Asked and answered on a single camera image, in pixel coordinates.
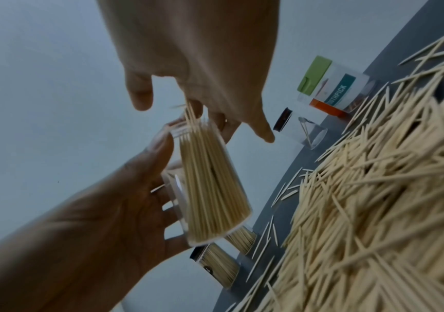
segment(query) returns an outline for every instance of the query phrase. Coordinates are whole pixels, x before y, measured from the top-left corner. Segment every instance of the bundle of toothpicks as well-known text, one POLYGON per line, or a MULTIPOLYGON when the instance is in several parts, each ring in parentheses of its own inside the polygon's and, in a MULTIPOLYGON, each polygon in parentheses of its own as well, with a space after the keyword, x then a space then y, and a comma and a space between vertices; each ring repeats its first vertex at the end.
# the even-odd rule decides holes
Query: bundle of toothpicks
POLYGON ((417 73, 443 42, 306 174, 257 311, 444 311, 444 62, 417 73))

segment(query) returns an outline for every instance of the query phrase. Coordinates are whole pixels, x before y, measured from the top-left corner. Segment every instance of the gray table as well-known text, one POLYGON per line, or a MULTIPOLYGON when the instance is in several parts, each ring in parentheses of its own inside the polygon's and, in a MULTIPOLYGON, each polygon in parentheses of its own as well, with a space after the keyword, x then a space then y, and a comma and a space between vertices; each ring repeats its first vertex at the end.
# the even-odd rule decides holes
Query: gray table
MULTIPOLYGON (((444 0, 429 0, 378 55, 367 68, 365 73, 385 82, 405 77, 412 72, 417 64, 415 62, 409 62, 402 66, 397 66, 397 64, 424 46, 437 40, 442 35, 444 35, 444 0)), ((434 64, 437 64, 442 60, 442 58, 439 58, 433 61, 428 61, 425 68, 431 68, 434 64)), ((422 85, 424 82, 425 80, 421 80, 419 84, 422 85)), ((439 100, 444 98, 444 80, 436 90, 435 96, 439 100)), ((315 169, 317 167, 318 164, 315 160, 341 137, 341 132, 347 125, 349 118, 350 117, 339 119, 333 116, 327 117, 322 125, 329 130, 320 145, 312 151, 303 148, 299 152, 299 155, 295 158, 287 172, 276 185, 275 190, 271 194, 268 202, 253 226, 253 231, 258 233, 258 240, 272 215, 274 215, 273 222, 275 223, 279 235, 279 243, 281 244, 285 237, 287 237, 290 231, 290 220, 297 207, 299 198, 297 195, 292 196, 285 201, 279 201, 272 208, 271 205, 274 198, 282 187, 282 184, 290 181, 299 168, 315 169)), ((299 181, 300 179, 296 179, 293 184, 298 184, 299 181)), ((222 290, 213 312, 224 312, 232 303, 240 301, 258 277, 263 273, 272 256, 275 256, 274 264, 276 264, 283 254, 284 250, 276 246, 275 242, 272 240, 255 269, 255 272, 247 283, 246 278, 253 266, 253 261, 243 255, 239 255, 237 261, 241 264, 241 270, 236 281, 230 290, 222 290)), ((259 302, 266 294, 266 291, 267 289, 264 287, 259 290, 251 304, 250 310, 255 309, 255 307, 259 305, 259 302)))

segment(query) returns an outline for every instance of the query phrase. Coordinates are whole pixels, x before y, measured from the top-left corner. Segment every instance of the hand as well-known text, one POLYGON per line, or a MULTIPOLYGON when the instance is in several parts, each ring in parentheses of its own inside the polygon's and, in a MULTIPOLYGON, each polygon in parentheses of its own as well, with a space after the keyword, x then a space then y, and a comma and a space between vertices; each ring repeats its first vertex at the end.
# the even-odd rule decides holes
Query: hand
POLYGON ((133 106, 153 103, 152 75, 172 76, 228 141, 241 122, 273 142, 262 89, 275 47, 279 0, 98 0, 133 106))
POLYGON ((160 132, 119 170, 0 242, 0 311, 110 311, 149 270, 188 249, 164 239, 177 221, 161 171, 160 132))

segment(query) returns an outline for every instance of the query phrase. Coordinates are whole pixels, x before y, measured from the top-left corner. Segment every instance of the label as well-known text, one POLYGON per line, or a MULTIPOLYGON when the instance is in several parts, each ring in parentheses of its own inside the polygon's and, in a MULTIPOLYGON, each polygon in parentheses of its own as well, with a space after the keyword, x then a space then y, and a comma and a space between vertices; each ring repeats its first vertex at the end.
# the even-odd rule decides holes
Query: label
POLYGON ((340 80, 337 87, 331 92, 330 96, 325 100, 325 103, 331 106, 335 106, 340 102, 342 97, 349 91, 350 86, 354 83, 356 77, 349 74, 345 74, 340 80))

